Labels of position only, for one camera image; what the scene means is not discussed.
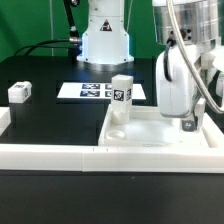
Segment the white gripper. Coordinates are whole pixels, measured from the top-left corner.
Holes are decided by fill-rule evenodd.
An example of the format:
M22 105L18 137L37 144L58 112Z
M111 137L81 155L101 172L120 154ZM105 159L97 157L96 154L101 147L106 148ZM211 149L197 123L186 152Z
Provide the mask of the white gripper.
M163 58L164 54L161 53L156 62L156 93L159 111L165 117L185 118L192 113L200 98L200 92L178 47L171 48L168 53L171 82L165 78ZM197 117L191 114L182 120L182 130L196 131L197 121Z

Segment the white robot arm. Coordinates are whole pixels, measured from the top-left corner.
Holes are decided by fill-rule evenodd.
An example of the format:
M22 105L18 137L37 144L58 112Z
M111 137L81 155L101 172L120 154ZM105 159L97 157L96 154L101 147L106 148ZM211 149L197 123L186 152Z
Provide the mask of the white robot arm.
M88 0L88 28L82 35L81 65L113 70L134 61L129 53L129 35L124 29L124 0ZM156 61L156 94L159 112L179 118L184 131L195 131L199 91L173 35Z

